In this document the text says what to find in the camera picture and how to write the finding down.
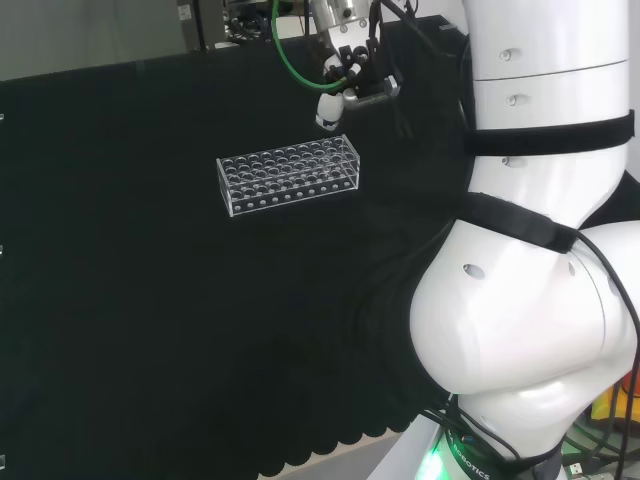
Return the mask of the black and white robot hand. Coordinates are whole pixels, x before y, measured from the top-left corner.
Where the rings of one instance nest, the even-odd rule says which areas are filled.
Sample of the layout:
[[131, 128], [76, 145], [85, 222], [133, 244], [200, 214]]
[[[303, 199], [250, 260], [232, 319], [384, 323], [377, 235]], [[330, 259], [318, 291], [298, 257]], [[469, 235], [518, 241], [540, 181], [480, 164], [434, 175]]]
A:
[[322, 78], [337, 86], [320, 95], [316, 123], [337, 129], [344, 113], [396, 98], [403, 82], [382, 40], [377, 1], [311, 1], [316, 34], [325, 49]]

